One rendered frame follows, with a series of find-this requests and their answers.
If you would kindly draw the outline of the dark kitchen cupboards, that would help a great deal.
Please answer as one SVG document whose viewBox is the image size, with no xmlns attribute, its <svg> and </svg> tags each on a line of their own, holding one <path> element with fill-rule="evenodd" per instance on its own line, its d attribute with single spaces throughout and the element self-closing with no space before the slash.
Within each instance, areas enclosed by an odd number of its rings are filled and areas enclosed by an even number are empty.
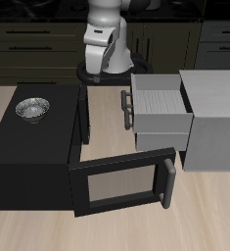
<svg viewBox="0 0 230 251">
<path fill-rule="evenodd" d="M 77 83 L 85 23 L 0 23 L 0 85 Z M 194 68 L 199 23 L 129 23 L 126 45 L 156 74 Z"/>
</svg>

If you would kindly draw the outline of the flat black base plate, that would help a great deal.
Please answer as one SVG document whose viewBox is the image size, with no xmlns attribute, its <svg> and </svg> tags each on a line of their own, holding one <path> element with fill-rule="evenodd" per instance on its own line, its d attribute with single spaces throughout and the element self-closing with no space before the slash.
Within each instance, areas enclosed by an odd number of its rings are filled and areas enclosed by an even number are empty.
<svg viewBox="0 0 230 251">
<path fill-rule="evenodd" d="M 76 74 L 85 85 L 129 86 L 131 84 L 131 75 L 151 75 L 153 73 L 153 67 L 143 59 L 141 54 L 133 53 L 131 59 L 134 64 L 132 68 L 122 74 L 108 74 L 101 72 L 98 75 L 101 79 L 99 83 L 93 81 L 94 75 L 86 72 L 86 64 L 84 61 L 77 66 Z"/>
</svg>

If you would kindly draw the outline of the black kitchen countertop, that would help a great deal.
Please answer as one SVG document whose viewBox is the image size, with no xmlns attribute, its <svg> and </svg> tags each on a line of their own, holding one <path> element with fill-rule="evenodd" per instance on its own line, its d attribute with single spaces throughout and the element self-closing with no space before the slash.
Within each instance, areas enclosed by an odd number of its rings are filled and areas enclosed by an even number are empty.
<svg viewBox="0 0 230 251">
<path fill-rule="evenodd" d="M 86 23 L 87 0 L 0 0 L 0 23 Z M 230 0 L 161 0 L 157 10 L 121 15 L 129 23 L 230 21 Z"/>
</svg>

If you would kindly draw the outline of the silver patterned bowl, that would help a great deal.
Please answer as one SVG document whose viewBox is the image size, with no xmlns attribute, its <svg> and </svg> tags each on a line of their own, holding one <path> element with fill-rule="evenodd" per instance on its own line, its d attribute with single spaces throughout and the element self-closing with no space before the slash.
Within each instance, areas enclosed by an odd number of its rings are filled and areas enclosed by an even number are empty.
<svg viewBox="0 0 230 251">
<path fill-rule="evenodd" d="M 43 98 L 33 97 L 21 101 L 15 108 L 16 114 L 25 122 L 40 123 L 47 115 L 50 103 Z"/>
</svg>

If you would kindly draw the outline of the black microwave door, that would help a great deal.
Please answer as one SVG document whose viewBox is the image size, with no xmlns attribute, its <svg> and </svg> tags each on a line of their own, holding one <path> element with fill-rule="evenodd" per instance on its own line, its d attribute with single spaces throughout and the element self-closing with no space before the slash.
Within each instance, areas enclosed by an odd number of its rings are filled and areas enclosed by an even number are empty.
<svg viewBox="0 0 230 251">
<path fill-rule="evenodd" d="M 81 217 L 160 201 L 168 209 L 176 175 L 173 147 L 69 164 L 74 215 Z M 133 194 L 90 200 L 88 178 L 119 171 L 154 166 L 152 188 Z"/>
</svg>

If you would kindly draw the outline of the grey kitchen cupboard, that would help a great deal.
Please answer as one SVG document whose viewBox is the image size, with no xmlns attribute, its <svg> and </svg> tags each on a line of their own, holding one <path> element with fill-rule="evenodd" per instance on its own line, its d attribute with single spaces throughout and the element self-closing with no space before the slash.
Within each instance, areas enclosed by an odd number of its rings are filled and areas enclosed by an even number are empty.
<svg viewBox="0 0 230 251">
<path fill-rule="evenodd" d="M 230 70 L 230 21 L 203 23 L 196 70 Z"/>
</svg>

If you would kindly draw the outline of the black microwave oven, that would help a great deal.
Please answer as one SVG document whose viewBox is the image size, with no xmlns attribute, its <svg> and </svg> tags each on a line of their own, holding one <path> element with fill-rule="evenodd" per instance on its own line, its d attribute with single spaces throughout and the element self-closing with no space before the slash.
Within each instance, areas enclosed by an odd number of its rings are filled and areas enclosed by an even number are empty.
<svg viewBox="0 0 230 251">
<path fill-rule="evenodd" d="M 50 104 L 37 124 L 16 113 L 23 100 Z M 73 208 L 69 164 L 89 137 L 87 89 L 80 84 L 27 84 L 16 88 L 0 122 L 0 210 L 67 211 Z"/>
</svg>

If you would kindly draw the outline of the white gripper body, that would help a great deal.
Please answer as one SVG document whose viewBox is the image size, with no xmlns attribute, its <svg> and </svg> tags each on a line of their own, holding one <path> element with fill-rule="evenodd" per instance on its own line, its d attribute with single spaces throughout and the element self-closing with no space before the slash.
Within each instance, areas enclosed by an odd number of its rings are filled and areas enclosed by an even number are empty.
<svg viewBox="0 0 230 251">
<path fill-rule="evenodd" d="M 99 74 L 108 64 L 115 51 L 115 43 L 108 46 L 87 44 L 85 48 L 86 71 Z"/>
</svg>

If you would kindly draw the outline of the white cabinet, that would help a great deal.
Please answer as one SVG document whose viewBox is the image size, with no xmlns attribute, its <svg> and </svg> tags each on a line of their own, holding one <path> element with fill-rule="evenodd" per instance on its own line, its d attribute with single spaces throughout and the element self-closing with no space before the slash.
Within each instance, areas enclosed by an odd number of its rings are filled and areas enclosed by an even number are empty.
<svg viewBox="0 0 230 251">
<path fill-rule="evenodd" d="M 186 172 L 230 172 L 230 71 L 180 71 L 194 119 Z"/>
</svg>

